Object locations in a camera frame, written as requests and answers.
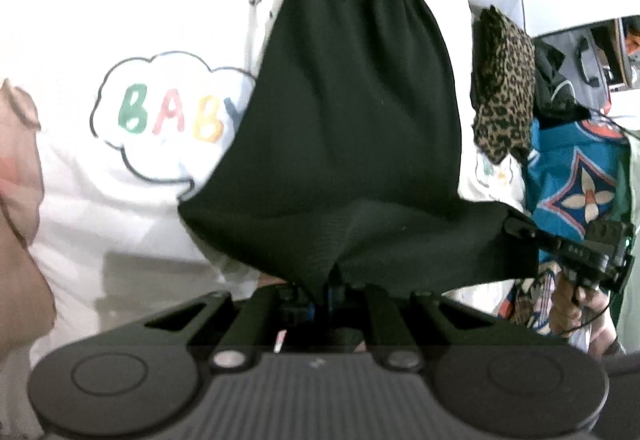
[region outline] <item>white bedsheet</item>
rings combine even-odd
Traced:
[[[468,2],[425,1],[456,81],[460,195],[521,209],[519,166],[507,158],[490,167],[473,144]],[[255,289],[254,270],[193,244],[176,206],[186,187],[180,180],[193,179],[197,188],[232,141],[223,103],[246,106],[281,2],[3,0],[0,78],[31,95],[42,126],[34,159],[45,196],[31,253],[52,288],[58,318],[49,335],[4,361],[2,433],[39,432],[24,385],[28,366],[50,350],[220,287],[236,298]],[[452,296],[493,311],[505,287]]]

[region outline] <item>blue fabric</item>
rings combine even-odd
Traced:
[[[532,128],[534,151],[526,175],[526,207],[540,229],[581,241],[587,224],[607,219],[618,187],[626,137],[604,123],[581,121]],[[540,252],[540,262],[548,261]]]

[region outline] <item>leopard print clothing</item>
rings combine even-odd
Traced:
[[[526,163],[536,89],[533,42],[495,7],[480,14],[481,58],[476,59],[474,140],[500,164],[509,153]]]

